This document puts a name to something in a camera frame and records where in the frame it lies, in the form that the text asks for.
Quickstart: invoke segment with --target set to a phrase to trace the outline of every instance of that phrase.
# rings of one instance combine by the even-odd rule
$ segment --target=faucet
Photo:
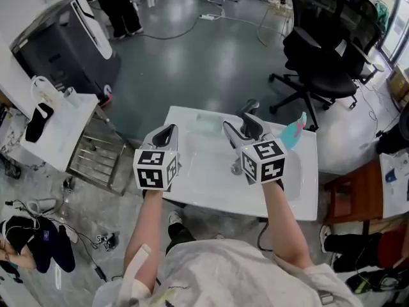
[[[243,119],[244,113],[249,113],[251,115],[254,115],[256,113],[256,109],[260,106],[260,103],[256,99],[249,99],[243,107],[240,109],[236,110],[236,116],[239,116],[241,119]],[[240,132],[246,136],[250,137],[250,132],[247,129],[247,125],[243,121],[242,127],[240,127]]]

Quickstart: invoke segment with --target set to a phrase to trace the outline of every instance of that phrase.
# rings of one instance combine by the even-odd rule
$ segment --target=white shirt
[[[166,262],[167,278],[151,297],[149,290],[134,280],[132,296],[139,306],[317,307],[321,306],[317,290],[323,290],[334,297],[329,306],[362,307],[328,265],[301,271],[277,260],[279,267],[242,241],[178,244]],[[121,281],[100,287],[92,306],[112,306]]]

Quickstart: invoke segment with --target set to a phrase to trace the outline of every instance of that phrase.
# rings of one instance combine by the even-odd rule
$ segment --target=white sleeve
[[[314,283],[318,290],[329,292],[334,296],[335,304],[339,307],[362,307],[360,300],[342,282],[335,272],[327,265],[311,266],[303,273]]]
[[[114,306],[116,298],[120,292],[122,279],[108,282],[99,287],[97,290],[92,307],[110,307]],[[148,287],[137,279],[132,283],[132,298],[146,299],[151,296]]]
[[[353,295],[351,290],[342,282],[327,264],[314,265],[300,269],[285,262],[274,255],[277,265],[288,274],[298,278],[315,290],[325,291],[333,295],[337,307],[362,307],[360,300]]]

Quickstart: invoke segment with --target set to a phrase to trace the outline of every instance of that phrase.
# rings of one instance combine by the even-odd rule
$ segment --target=chair armrest
[[[375,67],[375,69],[381,73],[383,73],[385,71],[384,67],[382,65],[379,64],[372,64],[372,66]]]
[[[321,46],[318,44],[316,40],[313,39],[313,37],[308,34],[305,30],[298,26],[294,26],[293,31],[299,35],[301,39],[303,39],[308,45],[314,48],[321,48]]]
[[[360,54],[360,56],[367,64],[372,64],[372,61],[369,59],[368,55],[364,51],[362,51],[360,47],[350,41],[347,41],[347,44],[351,45],[351,47],[353,47],[355,51]]]

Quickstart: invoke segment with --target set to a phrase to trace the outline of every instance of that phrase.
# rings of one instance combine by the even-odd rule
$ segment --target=metal rack
[[[104,128],[101,127],[101,124],[97,124],[96,127],[100,130],[108,128],[108,133],[106,131],[95,132],[91,126],[95,121],[102,122],[102,125],[105,125]],[[122,190],[114,189],[113,184],[122,157],[126,156],[127,152],[129,152],[129,157],[132,157],[133,150],[135,147],[116,131],[105,113],[97,106],[78,140],[68,164],[67,173],[103,190],[122,196],[132,176],[132,167]]]

